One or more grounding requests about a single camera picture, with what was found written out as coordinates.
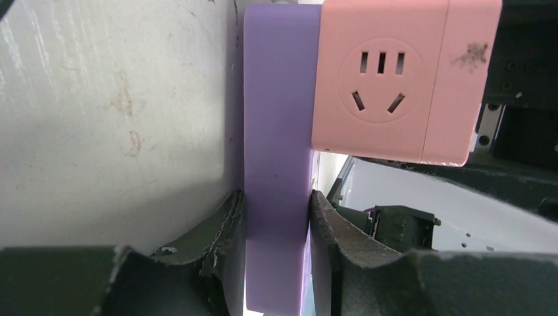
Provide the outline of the purple power strip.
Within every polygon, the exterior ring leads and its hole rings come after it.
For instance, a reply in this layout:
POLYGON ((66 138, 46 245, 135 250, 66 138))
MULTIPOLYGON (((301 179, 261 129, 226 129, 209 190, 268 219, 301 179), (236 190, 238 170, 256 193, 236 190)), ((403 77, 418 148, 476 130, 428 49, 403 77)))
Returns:
POLYGON ((320 16, 310 4, 244 16, 246 303, 271 315, 301 313, 320 16))

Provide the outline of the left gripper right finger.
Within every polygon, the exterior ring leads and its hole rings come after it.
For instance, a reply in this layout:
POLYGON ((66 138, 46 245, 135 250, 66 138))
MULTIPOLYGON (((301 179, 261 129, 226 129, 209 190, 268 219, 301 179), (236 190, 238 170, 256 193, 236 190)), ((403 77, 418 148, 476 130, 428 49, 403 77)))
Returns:
POLYGON ((311 193, 317 315, 556 315, 557 256, 413 250, 399 253, 311 193))

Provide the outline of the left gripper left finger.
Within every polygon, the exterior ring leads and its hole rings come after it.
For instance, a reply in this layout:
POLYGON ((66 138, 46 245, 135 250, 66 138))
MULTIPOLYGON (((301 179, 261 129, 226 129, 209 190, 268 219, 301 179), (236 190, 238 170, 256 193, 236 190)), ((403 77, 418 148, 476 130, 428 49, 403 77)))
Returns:
POLYGON ((2 315, 241 315, 245 196, 149 255, 129 246, 1 250, 2 315))

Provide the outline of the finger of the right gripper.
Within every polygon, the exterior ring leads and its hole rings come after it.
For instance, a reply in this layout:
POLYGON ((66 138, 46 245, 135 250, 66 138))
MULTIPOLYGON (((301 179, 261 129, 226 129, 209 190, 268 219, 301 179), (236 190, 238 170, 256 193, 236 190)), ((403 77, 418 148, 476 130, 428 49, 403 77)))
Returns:
POLYGON ((557 218, 557 172, 474 157, 462 167, 360 157, 360 160, 431 176, 539 215, 557 218))

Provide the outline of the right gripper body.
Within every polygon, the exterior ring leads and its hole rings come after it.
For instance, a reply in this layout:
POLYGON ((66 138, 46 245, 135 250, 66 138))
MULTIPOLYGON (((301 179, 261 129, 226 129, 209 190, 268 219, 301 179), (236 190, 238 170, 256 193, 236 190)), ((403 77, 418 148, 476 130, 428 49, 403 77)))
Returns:
POLYGON ((492 43, 470 47, 488 75, 470 161, 557 170, 557 2, 502 1, 492 43))

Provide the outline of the pink cube socket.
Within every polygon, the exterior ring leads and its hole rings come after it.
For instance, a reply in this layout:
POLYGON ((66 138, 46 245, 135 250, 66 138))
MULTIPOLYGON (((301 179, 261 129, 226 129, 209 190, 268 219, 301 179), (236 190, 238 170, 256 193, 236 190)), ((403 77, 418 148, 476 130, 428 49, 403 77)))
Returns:
POLYGON ((501 1, 325 1, 311 146, 467 162, 501 1))

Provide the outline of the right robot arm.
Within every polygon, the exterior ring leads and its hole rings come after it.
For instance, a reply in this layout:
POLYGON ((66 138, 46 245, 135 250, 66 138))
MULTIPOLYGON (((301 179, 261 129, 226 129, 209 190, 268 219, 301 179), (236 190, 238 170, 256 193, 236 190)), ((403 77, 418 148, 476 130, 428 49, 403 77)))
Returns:
POLYGON ((557 2, 325 1, 311 145, 386 244, 557 251, 557 2))

